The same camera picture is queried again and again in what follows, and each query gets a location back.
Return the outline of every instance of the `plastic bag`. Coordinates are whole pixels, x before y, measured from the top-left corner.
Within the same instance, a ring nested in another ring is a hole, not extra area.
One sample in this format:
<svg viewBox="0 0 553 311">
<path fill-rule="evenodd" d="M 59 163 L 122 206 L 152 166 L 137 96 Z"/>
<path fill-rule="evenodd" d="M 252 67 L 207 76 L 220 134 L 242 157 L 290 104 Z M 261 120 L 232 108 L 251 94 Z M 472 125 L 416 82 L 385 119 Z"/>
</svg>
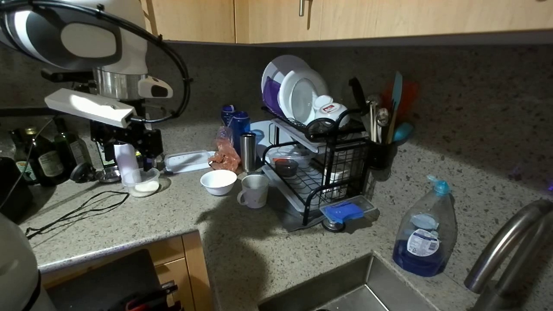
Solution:
<svg viewBox="0 0 553 311">
<path fill-rule="evenodd" d="M 240 164 L 240 156 L 232 147 L 232 129 L 221 126 L 215 137 L 215 145 L 217 151 L 208 159 L 210 166 L 213 169 L 227 169 L 236 173 Z"/>
</svg>

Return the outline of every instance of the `upper cabinet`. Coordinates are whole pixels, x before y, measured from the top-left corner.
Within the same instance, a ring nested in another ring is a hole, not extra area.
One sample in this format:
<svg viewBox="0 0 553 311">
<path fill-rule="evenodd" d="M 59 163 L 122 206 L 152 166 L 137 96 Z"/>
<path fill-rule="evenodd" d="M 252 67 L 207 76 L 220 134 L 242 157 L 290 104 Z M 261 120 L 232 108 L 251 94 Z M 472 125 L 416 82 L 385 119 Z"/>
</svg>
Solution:
<svg viewBox="0 0 553 311">
<path fill-rule="evenodd" d="M 552 0 L 324 1 L 321 40 L 553 28 Z"/>
<path fill-rule="evenodd" d="M 234 43 L 234 5 L 220 0 L 142 0 L 146 28 L 165 40 Z"/>
<path fill-rule="evenodd" d="M 319 40 L 322 0 L 234 0 L 236 43 Z"/>
<path fill-rule="evenodd" d="M 141 0 L 167 40 L 283 43 L 553 29 L 553 0 Z"/>
</svg>

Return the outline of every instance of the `green glass bottle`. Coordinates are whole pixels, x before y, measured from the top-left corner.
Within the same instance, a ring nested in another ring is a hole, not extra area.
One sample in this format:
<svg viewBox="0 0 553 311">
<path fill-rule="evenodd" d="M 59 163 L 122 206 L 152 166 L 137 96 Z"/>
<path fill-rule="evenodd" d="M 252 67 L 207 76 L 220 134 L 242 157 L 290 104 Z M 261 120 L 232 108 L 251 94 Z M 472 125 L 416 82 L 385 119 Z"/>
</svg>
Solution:
<svg viewBox="0 0 553 311">
<path fill-rule="evenodd" d="M 27 165 L 27 152 L 25 152 L 25 143 L 23 142 L 23 137 L 21 137 L 21 131 L 19 129 L 14 129 L 13 131 L 9 131 L 9 135 L 12 137 L 13 144 L 15 145 L 13 159 L 20 172 L 25 170 L 23 174 L 25 182 L 28 185 L 38 184 L 33 168 L 31 168 L 31 165 Z"/>
<path fill-rule="evenodd" d="M 54 137 L 54 145 L 58 150 L 61 162 L 65 167 L 65 173 L 69 177 L 78 164 L 90 162 L 86 147 L 79 137 L 68 131 L 65 120 L 54 119 L 58 134 Z"/>
<path fill-rule="evenodd" d="M 36 179 L 42 186 L 55 186 L 67 180 L 64 166 L 54 144 L 45 137 L 36 136 L 36 127 L 25 129 L 27 147 L 32 146 L 29 164 L 33 168 Z"/>
</svg>

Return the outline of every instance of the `wooden cabinet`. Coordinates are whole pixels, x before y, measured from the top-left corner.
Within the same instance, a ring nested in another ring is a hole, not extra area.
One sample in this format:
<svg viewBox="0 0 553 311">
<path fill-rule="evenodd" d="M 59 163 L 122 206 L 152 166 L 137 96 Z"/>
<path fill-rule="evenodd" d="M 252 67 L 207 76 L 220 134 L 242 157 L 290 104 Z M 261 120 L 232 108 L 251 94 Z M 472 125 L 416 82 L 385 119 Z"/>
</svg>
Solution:
<svg viewBox="0 0 553 311">
<path fill-rule="evenodd" d="M 322 4 L 322 0 L 234 0 L 236 43 L 318 40 Z"/>
<path fill-rule="evenodd" d="M 142 0 L 146 28 L 165 40 L 234 43 L 234 5 L 220 0 Z"/>
<path fill-rule="evenodd" d="M 159 282 L 173 281 L 178 286 L 173 296 L 168 297 L 169 305 L 180 301 L 186 311 L 213 310 L 204 250 L 197 231 L 46 273 L 42 275 L 42 284 L 45 288 L 55 286 L 141 249 L 149 251 Z"/>
<path fill-rule="evenodd" d="M 321 40 L 553 28 L 553 1 L 323 1 Z"/>
</svg>

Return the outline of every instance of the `dish rack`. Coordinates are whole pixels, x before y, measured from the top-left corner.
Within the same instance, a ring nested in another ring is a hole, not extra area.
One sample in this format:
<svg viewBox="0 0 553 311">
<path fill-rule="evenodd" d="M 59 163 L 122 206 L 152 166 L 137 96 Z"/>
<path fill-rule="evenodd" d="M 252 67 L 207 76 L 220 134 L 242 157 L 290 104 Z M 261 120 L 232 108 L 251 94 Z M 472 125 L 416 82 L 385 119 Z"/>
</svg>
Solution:
<svg viewBox="0 0 553 311">
<path fill-rule="evenodd" d="M 304 226 L 310 217 L 322 215 L 318 211 L 320 207 L 363 193 L 369 169 L 369 139 L 362 136 L 364 127 L 354 118 L 342 128 L 337 126 L 345 115 L 360 113 L 359 109 L 345 111 L 336 121 L 314 120 L 320 123 L 317 125 L 304 125 L 267 107 L 262 109 L 275 117 L 272 119 L 275 143 L 263 153 L 263 171 L 302 214 Z M 280 131 L 285 131 L 294 141 L 280 143 Z M 286 177 L 279 174 L 268 158 L 272 149 L 284 146 L 302 146 L 315 156 L 309 165 L 300 165 L 295 175 Z"/>
</svg>

